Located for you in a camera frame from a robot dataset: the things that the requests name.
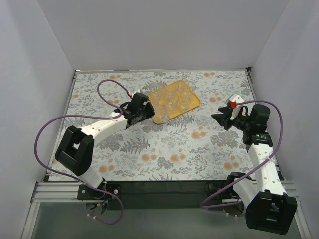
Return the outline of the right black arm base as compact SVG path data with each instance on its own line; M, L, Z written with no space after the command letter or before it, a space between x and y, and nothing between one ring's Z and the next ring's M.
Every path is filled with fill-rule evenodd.
M204 191L208 197L204 199L200 207L216 215L244 217L246 209L239 195L232 187L222 191L223 186L223 184L206 183Z

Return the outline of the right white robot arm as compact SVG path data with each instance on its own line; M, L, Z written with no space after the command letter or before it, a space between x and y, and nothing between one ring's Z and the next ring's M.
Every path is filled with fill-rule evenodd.
M251 112L247 107L229 102L219 108L212 117L225 129L235 127L243 132L243 143L253 163L252 173L257 185L254 186L250 174L233 174L229 183L243 202L246 225L250 229L285 235L297 210L297 201L288 196L279 179L273 160L273 142L267 133L270 109L255 104Z

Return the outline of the clear glass edge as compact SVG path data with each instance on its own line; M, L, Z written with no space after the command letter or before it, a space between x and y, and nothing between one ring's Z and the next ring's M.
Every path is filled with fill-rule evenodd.
M166 123L170 119L169 112L165 105L157 105L155 106L155 115L152 120L156 124Z

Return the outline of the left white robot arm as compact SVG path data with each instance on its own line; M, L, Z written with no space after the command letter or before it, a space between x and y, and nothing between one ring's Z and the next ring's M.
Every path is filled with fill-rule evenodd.
M131 101L120 105L107 119L82 128L68 127L57 148L55 159L80 181L101 189L105 180L91 166L95 145L154 115L148 96L137 92L133 94Z

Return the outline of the small clear glass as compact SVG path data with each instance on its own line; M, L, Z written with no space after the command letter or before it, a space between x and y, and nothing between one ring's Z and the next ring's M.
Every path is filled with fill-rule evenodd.
M188 110L189 105L191 103L191 93L182 93L180 95L180 104L179 104L179 108L181 111L185 112Z
M178 85L178 90L183 92L186 89L186 78L184 76L177 76L176 83Z

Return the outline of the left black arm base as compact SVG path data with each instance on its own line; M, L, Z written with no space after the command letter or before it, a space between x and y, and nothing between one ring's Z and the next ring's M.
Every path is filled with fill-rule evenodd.
M76 199L86 203L88 213L95 216L104 216L107 211L124 210L121 201L122 188L119 184L102 182L97 188L80 184Z

